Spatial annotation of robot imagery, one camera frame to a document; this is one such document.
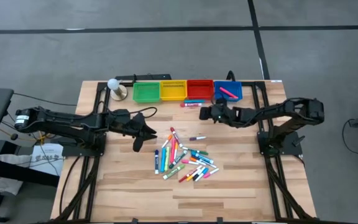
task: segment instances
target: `green basket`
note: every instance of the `green basket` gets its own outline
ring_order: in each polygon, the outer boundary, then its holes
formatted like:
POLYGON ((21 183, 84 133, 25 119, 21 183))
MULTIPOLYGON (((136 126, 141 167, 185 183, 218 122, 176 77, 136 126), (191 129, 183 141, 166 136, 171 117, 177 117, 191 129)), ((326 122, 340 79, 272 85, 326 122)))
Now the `green basket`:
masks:
POLYGON ((137 103, 155 103, 160 101, 160 83, 135 83, 133 99, 137 103))

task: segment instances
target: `black floor stripe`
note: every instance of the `black floor stripe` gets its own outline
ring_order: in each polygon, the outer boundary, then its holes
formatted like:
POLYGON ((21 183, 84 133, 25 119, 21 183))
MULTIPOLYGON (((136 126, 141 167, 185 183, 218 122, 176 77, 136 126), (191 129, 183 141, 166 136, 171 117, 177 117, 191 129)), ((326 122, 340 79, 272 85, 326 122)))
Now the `black floor stripe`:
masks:
POLYGON ((358 30, 358 25, 349 26, 261 26, 259 30, 358 30))
POLYGON ((94 34, 94 33, 123 33, 123 32, 244 31, 244 30, 253 30, 253 29, 254 28, 251 26, 26 29, 26 30, 0 30, 0 34, 94 34))
POLYGON ((253 0, 248 0, 248 6, 249 6, 249 12, 251 15, 251 20, 252 20, 252 26, 254 27, 256 47, 258 50, 259 60, 260 60, 260 64, 262 67, 261 69, 262 69, 263 79, 269 80, 270 74, 269 74, 269 70, 267 68, 264 45, 262 43, 262 38, 260 36, 259 25, 258 25, 258 20, 256 17, 255 6, 254 6, 253 0))

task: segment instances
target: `blue basket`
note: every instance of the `blue basket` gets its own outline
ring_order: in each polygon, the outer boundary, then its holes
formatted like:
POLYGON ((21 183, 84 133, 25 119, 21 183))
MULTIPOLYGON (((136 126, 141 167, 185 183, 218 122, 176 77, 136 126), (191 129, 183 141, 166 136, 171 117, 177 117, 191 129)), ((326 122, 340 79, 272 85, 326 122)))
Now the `blue basket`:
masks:
POLYGON ((242 86, 241 82, 233 81, 215 81, 215 99, 225 98, 230 102, 237 102, 242 99, 242 86), (231 92, 233 95, 237 96, 238 99, 230 98, 229 95, 223 93, 219 87, 223 87, 225 90, 231 92))

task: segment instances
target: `robotic arm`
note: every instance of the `robotic arm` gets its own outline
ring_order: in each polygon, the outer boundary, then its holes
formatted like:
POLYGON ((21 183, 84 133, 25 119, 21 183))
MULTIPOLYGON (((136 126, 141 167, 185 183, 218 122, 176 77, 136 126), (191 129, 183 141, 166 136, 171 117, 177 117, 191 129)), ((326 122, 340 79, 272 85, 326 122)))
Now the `robotic arm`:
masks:
POLYGON ((323 103, 314 99, 290 98, 283 103, 255 110, 252 108, 227 107, 224 99, 218 99, 216 104, 210 107, 202 107, 200 119, 213 119, 214 123, 224 123, 234 128, 246 128, 258 121, 277 118, 282 116, 291 117, 281 126, 274 126, 268 132, 268 144, 276 149, 283 147, 287 135, 302 128, 304 125, 316 125, 324 121, 323 103))
POLYGON ((135 138, 133 150, 139 152, 143 142, 156 138, 142 113, 131 119, 128 110, 77 115, 46 110, 41 106, 16 111, 14 127, 21 133, 43 131, 74 139, 78 146, 97 150, 103 147, 104 133, 112 131, 135 138))

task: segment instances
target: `white ball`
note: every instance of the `white ball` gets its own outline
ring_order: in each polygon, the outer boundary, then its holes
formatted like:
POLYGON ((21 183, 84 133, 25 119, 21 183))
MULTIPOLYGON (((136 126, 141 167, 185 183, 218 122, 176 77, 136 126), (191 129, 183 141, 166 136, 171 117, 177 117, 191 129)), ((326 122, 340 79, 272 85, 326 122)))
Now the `white ball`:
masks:
POLYGON ((116 80, 115 78, 112 78, 107 82, 107 86, 109 87, 110 90, 117 90, 119 87, 119 81, 116 80))

